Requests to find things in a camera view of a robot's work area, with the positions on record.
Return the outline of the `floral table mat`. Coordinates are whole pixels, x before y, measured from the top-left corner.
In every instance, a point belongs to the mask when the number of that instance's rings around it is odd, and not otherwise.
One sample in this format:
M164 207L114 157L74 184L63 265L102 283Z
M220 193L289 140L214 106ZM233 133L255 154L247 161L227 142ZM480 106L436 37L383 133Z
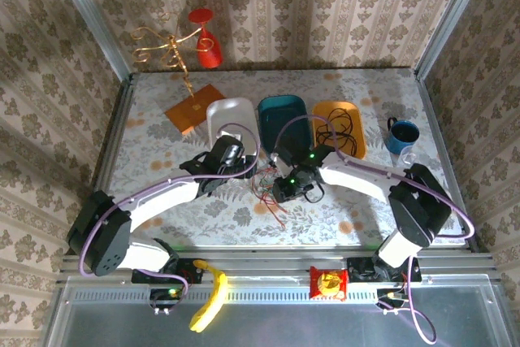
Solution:
M187 92L175 73L136 75L136 93L123 140L116 155L108 192L121 199L163 179L181 163L208 149L205 125L182 135L165 110ZM194 72L196 87L208 84L228 98L296 95L308 110L321 101L343 101L360 110L366 137L366 159L398 166L384 141L390 117L416 124L420 137L416 161L440 182L446 176L436 138L413 72L405 68L306 71ZM375 248L396 227L388 204L357 191L327 186L318 203L304 198L281 206L258 199L261 174L254 180L231 180L211 196L176 206L144 222L139 233L171 245L369 245Z

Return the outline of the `teal plastic tray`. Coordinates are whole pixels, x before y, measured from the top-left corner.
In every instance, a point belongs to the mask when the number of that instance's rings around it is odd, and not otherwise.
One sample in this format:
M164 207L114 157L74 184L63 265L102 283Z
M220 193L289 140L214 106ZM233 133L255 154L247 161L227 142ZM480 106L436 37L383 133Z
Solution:
M259 132L263 149L272 153L282 127L291 119L306 115L304 101L296 95L279 95L264 98L258 104ZM284 131L283 138L310 148L311 135L307 119L299 119Z

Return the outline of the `white plastic tray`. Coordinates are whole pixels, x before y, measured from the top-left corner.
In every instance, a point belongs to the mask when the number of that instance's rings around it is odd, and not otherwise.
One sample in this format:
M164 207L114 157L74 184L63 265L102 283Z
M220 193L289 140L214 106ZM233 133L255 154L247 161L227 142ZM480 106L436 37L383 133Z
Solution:
M225 98L212 102L206 110L210 147L219 135L239 139L245 155L257 155L255 141L259 140L257 119L252 102L247 98Z

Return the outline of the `orange plastic tray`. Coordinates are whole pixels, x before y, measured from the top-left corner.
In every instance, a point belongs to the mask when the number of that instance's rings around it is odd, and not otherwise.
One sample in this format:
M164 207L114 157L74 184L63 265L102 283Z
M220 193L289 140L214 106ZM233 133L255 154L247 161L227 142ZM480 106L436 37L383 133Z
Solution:
M358 107L351 102L321 101L313 110L313 115L327 119L336 131L337 143L341 152L364 159L367 152L362 117ZM312 119L314 146L334 146L332 128L321 119Z

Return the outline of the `red snack packet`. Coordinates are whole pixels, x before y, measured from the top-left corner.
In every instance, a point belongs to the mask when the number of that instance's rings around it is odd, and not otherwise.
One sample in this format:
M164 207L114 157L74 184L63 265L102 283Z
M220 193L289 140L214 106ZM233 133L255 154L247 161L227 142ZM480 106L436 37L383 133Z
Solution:
M349 274L345 269L310 268L310 299L345 301Z

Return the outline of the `blue mug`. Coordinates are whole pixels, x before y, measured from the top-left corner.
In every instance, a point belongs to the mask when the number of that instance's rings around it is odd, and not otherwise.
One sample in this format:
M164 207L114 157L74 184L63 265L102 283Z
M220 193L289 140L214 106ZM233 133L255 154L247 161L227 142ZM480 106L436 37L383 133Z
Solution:
M413 146L420 136L419 128L415 124L395 117L388 118L387 128L386 146L392 154L400 154L405 147Z

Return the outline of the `yellow banana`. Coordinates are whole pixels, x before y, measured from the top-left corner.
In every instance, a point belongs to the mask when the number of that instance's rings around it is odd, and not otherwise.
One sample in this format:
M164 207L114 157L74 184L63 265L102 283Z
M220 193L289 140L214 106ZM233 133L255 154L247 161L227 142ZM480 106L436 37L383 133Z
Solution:
M226 274L212 267L207 261L196 259L193 261L196 268L209 271L214 277L213 290L208 301L196 312L190 320L189 329L192 332L203 332L220 312L228 295L228 278Z

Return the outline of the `red wine glass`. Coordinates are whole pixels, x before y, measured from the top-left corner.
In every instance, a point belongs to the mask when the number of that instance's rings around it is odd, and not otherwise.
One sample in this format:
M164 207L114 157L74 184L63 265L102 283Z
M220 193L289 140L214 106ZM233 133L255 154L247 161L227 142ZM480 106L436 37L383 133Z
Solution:
M213 18L213 11L207 8L199 8L188 14L188 20L201 27L197 39L197 56L204 68L217 68L223 63L220 44L216 37L207 29L206 25Z

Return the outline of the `grey metal shelf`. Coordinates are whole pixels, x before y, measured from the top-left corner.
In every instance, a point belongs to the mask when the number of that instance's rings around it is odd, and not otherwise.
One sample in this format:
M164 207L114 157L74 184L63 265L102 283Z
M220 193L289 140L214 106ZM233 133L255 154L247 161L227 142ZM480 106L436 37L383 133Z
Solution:
M398 314L375 304L225 303L207 328L189 321L210 296L194 286L169 315L149 303L72 302L63 288L39 347L520 347L501 287L423 284Z

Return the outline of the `small controller board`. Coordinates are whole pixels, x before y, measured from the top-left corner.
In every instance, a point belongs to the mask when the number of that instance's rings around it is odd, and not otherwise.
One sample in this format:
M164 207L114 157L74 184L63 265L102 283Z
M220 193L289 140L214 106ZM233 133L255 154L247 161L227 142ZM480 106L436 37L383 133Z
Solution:
M153 288L149 294L149 306L154 315L169 315L183 299L182 288Z
M388 288L377 290L376 305L383 314L398 314L409 303L409 298L404 288Z

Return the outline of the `aluminium frame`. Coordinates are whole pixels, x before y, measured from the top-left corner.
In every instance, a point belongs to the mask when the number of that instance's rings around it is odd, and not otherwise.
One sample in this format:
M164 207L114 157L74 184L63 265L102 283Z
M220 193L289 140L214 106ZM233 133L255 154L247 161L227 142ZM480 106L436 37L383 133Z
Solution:
M93 180L95 189L107 190L123 140L124 123L134 102L138 78L120 65L119 55L103 36L101 18L93 9L93 1L72 1L93 29L94 37L100 41L109 62L116 66L117 75L123 77ZM451 280L458 284L476 284L482 278L488 278L492 284L498 283L501 277L492 255L479 253L475 248L476 244L471 242L465 247L430 247L420 251L418 265L423 283L442 284L445 280ZM235 285L280 286L295 284L312 265L321 268L346 267L351 258L371 258L375 250L369 245L191 245L178 252L183 258L202 258L224 269Z

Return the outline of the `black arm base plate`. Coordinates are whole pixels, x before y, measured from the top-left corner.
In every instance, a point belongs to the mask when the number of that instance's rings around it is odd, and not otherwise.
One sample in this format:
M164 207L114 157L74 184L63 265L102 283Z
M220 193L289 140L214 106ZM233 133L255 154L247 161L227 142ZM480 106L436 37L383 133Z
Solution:
M422 275L418 260L412 263L411 277L408 277L408 262L404 261L399 267L391 267L376 257L354 257L346 259L346 268L351 283L402 283L405 280L421 282Z
M188 284L200 284L203 271L195 267L193 261L194 258L180 258L176 262L169 262L158 273L178 275L186 279ZM138 270L132 271L132 282L134 284L182 284L174 278L150 276Z

